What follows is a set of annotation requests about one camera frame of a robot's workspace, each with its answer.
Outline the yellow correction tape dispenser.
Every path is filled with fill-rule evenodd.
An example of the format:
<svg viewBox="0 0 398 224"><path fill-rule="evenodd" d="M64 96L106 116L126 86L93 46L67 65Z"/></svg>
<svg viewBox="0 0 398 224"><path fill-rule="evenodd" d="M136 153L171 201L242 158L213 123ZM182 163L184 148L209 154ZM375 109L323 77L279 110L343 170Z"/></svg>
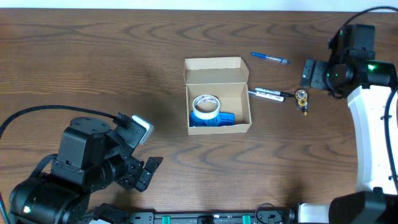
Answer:
<svg viewBox="0 0 398 224"><path fill-rule="evenodd" d="M296 105L301 109L304 116L308 114L308 91L306 89L298 89L295 92Z"/></svg>

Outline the white masking tape roll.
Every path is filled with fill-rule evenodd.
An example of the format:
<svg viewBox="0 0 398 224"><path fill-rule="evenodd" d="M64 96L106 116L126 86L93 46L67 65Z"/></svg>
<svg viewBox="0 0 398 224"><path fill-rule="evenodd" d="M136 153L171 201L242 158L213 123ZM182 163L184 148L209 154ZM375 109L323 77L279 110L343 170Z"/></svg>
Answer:
<svg viewBox="0 0 398 224"><path fill-rule="evenodd" d="M200 110L198 105L201 103L212 103L216 108L212 111ZM192 102L192 109L194 115L199 119L213 119L219 115L221 103L219 99L213 95L200 95L196 97Z"/></svg>

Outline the blue plastic case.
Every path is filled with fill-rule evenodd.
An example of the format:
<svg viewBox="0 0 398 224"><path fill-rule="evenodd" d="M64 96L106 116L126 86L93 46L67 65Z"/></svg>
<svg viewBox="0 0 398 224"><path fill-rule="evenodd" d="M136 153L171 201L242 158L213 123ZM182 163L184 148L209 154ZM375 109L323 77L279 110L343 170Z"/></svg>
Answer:
<svg viewBox="0 0 398 224"><path fill-rule="evenodd" d="M235 125L235 115L233 113L219 113L213 119L200 119L194 112L190 113L190 127L217 127Z"/></svg>

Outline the brown cardboard box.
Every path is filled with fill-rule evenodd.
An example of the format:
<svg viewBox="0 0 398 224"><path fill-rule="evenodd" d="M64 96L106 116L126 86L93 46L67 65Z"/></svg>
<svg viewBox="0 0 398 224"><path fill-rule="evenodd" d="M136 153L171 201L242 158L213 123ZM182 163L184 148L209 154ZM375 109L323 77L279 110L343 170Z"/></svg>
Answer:
<svg viewBox="0 0 398 224"><path fill-rule="evenodd" d="M186 58L183 77L189 135L245 133L252 125L248 94L249 70L241 57ZM234 115L231 126L192 126L193 101L212 95L220 111Z"/></svg>

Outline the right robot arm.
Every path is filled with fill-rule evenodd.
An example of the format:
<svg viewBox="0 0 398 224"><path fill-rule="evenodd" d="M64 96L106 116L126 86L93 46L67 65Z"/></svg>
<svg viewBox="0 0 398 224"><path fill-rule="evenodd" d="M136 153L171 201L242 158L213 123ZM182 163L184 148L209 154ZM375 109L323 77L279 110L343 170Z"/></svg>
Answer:
<svg viewBox="0 0 398 224"><path fill-rule="evenodd" d="M374 26L343 25L329 41L328 61L306 60L296 92L307 109L307 89L346 99L354 122L356 191L327 204L301 203L297 223L397 223L397 72L376 60Z"/></svg>

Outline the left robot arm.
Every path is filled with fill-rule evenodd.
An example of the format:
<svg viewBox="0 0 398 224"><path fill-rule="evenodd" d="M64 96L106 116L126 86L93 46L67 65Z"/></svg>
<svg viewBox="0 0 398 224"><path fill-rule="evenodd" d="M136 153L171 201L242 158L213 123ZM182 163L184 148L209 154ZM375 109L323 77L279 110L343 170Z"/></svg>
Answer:
<svg viewBox="0 0 398 224"><path fill-rule="evenodd" d="M126 190L145 191L161 157L147 162L132 156L153 132L139 116L119 114L115 129L97 118L71 120L57 154L41 160L28 179L10 195L11 223L89 223L90 195L117 183Z"/></svg>

